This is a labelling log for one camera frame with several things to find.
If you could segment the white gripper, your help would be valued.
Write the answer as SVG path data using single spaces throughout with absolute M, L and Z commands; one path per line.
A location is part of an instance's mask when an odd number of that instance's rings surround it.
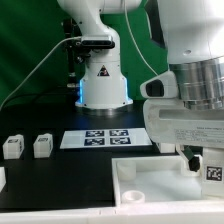
M 224 148 L 224 109 L 194 111 L 176 99 L 147 99 L 143 115 L 150 139 L 177 144 L 189 171 L 200 169 L 200 159 L 189 146 Z

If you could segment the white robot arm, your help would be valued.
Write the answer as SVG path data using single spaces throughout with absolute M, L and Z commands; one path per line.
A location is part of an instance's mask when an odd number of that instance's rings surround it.
M 167 71 L 143 83 L 145 128 L 197 171 L 191 147 L 224 148 L 224 0 L 57 0 L 77 23 L 85 63 L 77 106 L 114 112 L 131 104 L 120 68 L 120 38 L 104 14 L 143 5 L 150 36 L 168 51 Z

